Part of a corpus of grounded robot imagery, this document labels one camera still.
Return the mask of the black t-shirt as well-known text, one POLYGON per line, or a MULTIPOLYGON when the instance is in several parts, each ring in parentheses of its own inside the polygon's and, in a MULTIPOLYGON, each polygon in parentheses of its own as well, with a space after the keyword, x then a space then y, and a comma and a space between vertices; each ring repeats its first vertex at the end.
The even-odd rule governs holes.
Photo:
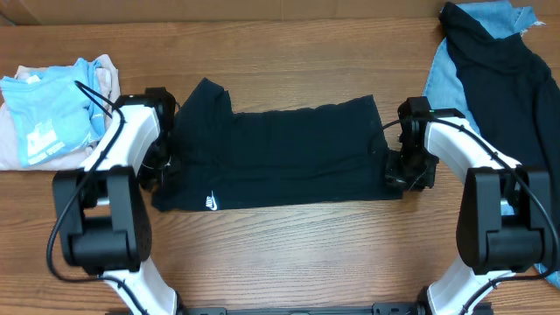
POLYGON ((372 96, 316 108, 234 113, 203 79, 175 116, 172 170, 151 204, 216 211, 399 200, 384 178, 389 147, 372 96))

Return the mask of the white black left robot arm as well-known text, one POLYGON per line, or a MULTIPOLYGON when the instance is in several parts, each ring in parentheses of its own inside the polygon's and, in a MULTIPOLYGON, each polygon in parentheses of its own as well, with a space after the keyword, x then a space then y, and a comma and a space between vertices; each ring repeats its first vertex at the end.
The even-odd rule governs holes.
POLYGON ((110 104, 106 136, 77 169, 57 171, 52 192, 57 220, 45 260, 50 273, 59 242, 84 283, 104 282, 131 314, 184 314, 182 298, 151 258, 152 231, 142 189, 162 184, 171 164, 169 135, 177 102, 163 87, 121 95, 110 104))

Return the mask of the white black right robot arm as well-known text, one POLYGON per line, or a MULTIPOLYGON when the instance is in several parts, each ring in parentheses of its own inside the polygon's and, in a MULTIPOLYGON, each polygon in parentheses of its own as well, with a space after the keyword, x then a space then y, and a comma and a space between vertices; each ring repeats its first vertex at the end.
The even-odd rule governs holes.
POLYGON ((376 303, 374 314, 490 314, 483 298, 499 284, 528 281, 541 263, 559 268, 559 235, 550 211, 550 176, 499 152, 455 108, 433 109, 411 97, 397 110, 400 150, 388 155, 385 180, 401 190, 433 187, 438 162, 464 185, 456 229, 458 258, 411 303, 376 303))

